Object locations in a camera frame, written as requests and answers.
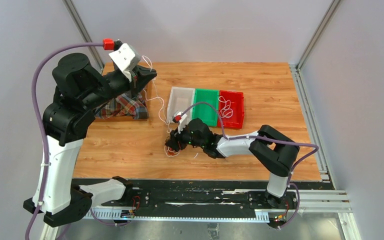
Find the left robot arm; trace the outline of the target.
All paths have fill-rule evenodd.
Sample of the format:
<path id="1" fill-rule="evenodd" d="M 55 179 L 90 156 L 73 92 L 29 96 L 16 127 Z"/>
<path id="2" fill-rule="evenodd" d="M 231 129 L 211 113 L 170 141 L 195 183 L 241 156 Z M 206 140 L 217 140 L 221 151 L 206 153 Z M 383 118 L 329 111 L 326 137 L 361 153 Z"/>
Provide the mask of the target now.
<path id="1" fill-rule="evenodd" d="M 119 176 L 92 185 L 72 182 L 79 151 L 95 110 L 126 92 L 139 93 L 157 76 L 155 69 L 133 68 L 133 82 L 120 71 L 101 75 L 83 53 L 62 57 L 52 71 L 56 82 L 53 102 L 39 116 L 47 149 L 43 153 L 40 180 L 36 193 L 23 203 L 28 212 L 44 213 L 51 227 L 81 220 L 91 208 L 115 201 L 129 206 L 133 201 L 132 184 Z"/>

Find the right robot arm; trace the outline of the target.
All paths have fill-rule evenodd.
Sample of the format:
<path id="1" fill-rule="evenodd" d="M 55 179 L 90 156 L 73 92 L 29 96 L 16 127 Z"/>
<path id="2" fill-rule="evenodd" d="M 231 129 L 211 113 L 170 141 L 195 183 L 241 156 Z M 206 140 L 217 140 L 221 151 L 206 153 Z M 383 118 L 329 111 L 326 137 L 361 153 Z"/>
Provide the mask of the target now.
<path id="1" fill-rule="evenodd" d="M 223 136 L 213 133 L 200 118 L 170 132 L 164 144 L 180 152 L 188 145 L 201 148 L 213 159 L 253 155 L 270 173 L 262 202 L 277 209 L 286 202 L 286 189 L 299 146 L 270 125 L 243 135 Z"/>

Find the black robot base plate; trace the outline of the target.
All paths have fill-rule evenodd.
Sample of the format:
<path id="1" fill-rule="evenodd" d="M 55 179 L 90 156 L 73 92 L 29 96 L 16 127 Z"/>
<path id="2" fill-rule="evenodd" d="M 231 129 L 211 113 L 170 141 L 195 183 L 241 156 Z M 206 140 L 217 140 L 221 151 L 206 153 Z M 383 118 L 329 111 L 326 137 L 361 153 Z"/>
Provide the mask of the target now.
<path id="1" fill-rule="evenodd" d="M 122 199 L 107 200 L 99 207 L 126 212 L 138 206 L 138 218 L 266 222 L 257 210 L 284 213 L 297 206 L 295 189 L 286 194 L 281 206 L 272 208 L 264 203 L 267 181 L 130 179 L 129 183 Z"/>

